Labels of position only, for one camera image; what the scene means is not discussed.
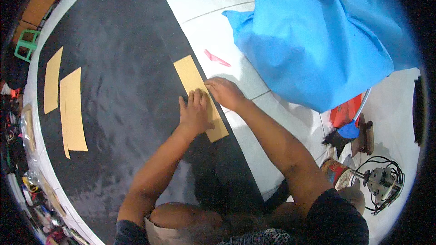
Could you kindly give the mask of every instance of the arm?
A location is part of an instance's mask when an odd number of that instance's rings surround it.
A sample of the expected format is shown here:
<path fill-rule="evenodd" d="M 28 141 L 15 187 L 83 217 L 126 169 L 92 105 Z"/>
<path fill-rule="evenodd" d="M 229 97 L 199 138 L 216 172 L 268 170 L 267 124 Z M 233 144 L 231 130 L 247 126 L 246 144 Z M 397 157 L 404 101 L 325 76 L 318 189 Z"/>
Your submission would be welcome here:
<path fill-rule="evenodd" d="M 285 176 L 295 204 L 305 217 L 318 196 L 332 188 L 308 150 L 288 130 L 246 99 L 234 83 L 213 78 L 204 84 L 216 101 L 235 111 L 247 123 L 270 161 Z"/>
<path fill-rule="evenodd" d="M 207 96 L 201 90 L 189 93 L 188 104 L 179 97 L 180 124 L 155 154 L 136 173 L 121 205 L 119 220 L 144 226 L 144 217 L 154 209 L 157 198 L 166 189 L 189 144 L 211 128 L 207 117 Z"/>

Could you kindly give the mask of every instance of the red object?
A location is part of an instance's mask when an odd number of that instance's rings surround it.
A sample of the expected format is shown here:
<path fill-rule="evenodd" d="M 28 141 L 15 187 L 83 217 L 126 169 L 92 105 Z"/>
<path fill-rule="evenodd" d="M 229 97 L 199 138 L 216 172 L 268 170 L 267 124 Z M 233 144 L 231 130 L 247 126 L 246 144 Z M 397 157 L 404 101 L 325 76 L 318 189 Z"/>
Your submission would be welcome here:
<path fill-rule="evenodd" d="M 337 106 L 330 112 L 330 122 L 333 127 L 341 128 L 345 124 L 352 121 L 353 117 L 356 115 L 360 104 L 362 103 L 362 94 L 359 94 L 352 98 L 351 100 Z M 359 118 L 356 120 L 356 127 L 359 123 Z"/>
<path fill-rule="evenodd" d="M 204 50 L 204 53 L 206 54 L 206 56 L 209 58 L 209 60 L 214 61 L 214 62 L 218 62 L 224 66 L 227 67 L 232 67 L 229 63 L 227 63 L 226 61 L 216 57 L 215 55 L 212 55 L 210 52 L 208 52 L 207 49 Z"/>

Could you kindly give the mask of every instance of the white tile floor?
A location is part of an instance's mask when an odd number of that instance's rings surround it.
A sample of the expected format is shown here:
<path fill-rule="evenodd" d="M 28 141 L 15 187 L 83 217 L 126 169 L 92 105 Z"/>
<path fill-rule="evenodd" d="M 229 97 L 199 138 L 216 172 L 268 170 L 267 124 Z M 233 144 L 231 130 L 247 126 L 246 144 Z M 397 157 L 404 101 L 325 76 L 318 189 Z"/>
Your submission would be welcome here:
<path fill-rule="evenodd" d="M 34 52 L 34 57 L 30 63 L 28 83 L 24 96 L 24 104 L 31 103 L 33 108 L 37 108 L 37 59 L 41 47 L 75 1 L 62 0 L 41 30 L 38 49 Z M 320 114 L 308 108 L 282 101 L 272 94 L 247 58 L 234 45 L 232 29 L 226 17 L 221 15 L 222 11 L 227 9 L 251 11 L 254 9 L 254 0 L 167 1 L 187 36 L 206 76 L 210 78 L 219 75 L 234 81 L 249 99 L 252 99 L 262 110 L 300 139 L 317 163 L 320 164 L 327 156 L 325 146 L 321 145 L 324 137 L 324 127 Z M 227 61 L 232 67 L 225 67 L 211 62 L 206 58 L 203 52 L 204 49 Z M 246 123 L 235 112 L 226 108 L 223 109 L 264 199 L 269 198 L 275 192 L 283 176 L 268 160 Z M 40 153 L 39 165 L 47 181 L 55 189 L 61 204 L 68 212 L 65 221 L 68 226 L 73 226 L 91 244 L 103 244 L 84 223 L 62 190 L 45 149 L 37 110 L 33 111 L 33 117 L 37 151 Z"/>

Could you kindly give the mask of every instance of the green plastic stool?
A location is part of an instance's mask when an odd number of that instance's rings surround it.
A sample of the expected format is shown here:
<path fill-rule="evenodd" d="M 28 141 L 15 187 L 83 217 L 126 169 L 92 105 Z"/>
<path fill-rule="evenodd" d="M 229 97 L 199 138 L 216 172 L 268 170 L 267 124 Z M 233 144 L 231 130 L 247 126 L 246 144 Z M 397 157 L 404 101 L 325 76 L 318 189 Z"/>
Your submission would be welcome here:
<path fill-rule="evenodd" d="M 24 35 L 26 32 L 28 32 L 28 33 L 33 33 L 33 39 L 32 39 L 31 42 L 23 40 L 23 35 Z M 38 37 L 38 35 L 39 35 L 40 33 L 41 33 L 41 32 L 36 31 L 36 30 L 29 30 L 29 29 L 25 29 L 25 30 L 23 30 L 23 31 L 21 32 L 21 34 L 20 34 L 20 38 L 18 39 L 17 47 L 15 48 L 15 53 L 14 53 L 15 57 L 19 57 L 20 59 L 23 59 L 23 60 L 25 60 L 26 62 L 29 62 L 29 63 L 30 63 L 30 56 L 32 55 L 32 52 L 33 52 L 33 51 L 36 49 L 36 47 L 37 47 L 37 46 L 36 46 L 36 42 L 35 42 L 35 40 L 36 40 L 36 37 Z M 23 56 L 21 56 L 21 55 L 18 53 L 18 49 L 19 49 L 20 47 L 25 47 L 25 48 L 28 48 L 28 49 L 29 49 L 29 51 L 27 52 L 27 56 L 26 56 L 26 57 L 23 57 Z"/>

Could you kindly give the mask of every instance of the patterned fabric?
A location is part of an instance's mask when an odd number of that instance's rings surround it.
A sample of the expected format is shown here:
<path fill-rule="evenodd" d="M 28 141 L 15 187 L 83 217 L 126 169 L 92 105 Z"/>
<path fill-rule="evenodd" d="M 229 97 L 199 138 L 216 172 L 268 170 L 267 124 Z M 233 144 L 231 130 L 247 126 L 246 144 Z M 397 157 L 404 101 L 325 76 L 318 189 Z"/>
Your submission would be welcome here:
<path fill-rule="evenodd" d="M 295 238 L 285 231 L 279 229 L 267 229 L 263 232 L 225 238 L 217 245 L 284 245 L 295 243 Z"/>

